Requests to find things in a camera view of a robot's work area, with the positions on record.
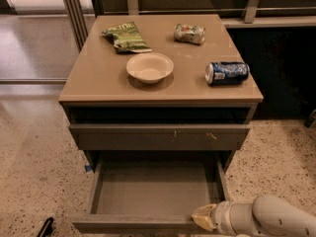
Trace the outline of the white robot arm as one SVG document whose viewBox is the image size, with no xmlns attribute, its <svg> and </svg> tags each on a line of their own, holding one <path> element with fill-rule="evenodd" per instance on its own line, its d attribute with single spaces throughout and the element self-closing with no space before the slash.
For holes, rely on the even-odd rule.
<svg viewBox="0 0 316 237">
<path fill-rule="evenodd" d="M 226 236 L 316 237 L 316 217 L 269 195 L 251 203 L 222 201 L 197 208 L 192 219 L 206 231 Z"/>
</svg>

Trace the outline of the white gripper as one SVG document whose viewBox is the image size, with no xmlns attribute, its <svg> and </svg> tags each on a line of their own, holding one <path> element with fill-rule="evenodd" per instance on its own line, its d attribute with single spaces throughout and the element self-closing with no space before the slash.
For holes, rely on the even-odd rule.
<svg viewBox="0 0 316 237">
<path fill-rule="evenodd" d="M 234 235 L 235 231 L 230 221 L 232 203 L 222 201 L 219 204 L 209 204 L 199 207 L 192 213 L 194 223 L 206 231 L 217 231 L 222 235 Z"/>
</svg>

